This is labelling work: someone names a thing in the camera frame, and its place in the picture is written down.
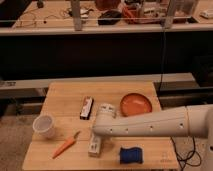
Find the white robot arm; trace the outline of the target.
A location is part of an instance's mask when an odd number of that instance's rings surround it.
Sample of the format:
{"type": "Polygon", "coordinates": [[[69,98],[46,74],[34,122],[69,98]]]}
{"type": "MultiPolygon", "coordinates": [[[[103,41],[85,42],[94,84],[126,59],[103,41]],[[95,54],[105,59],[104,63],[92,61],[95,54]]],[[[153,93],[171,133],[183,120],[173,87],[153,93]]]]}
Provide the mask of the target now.
{"type": "Polygon", "coordinates": [[[213,171],[213,104],[170,108],[148,114],[116,117],[110,105],[99,107],[92,132],[110,137],[206,138],[201,171],[213,171]]]}

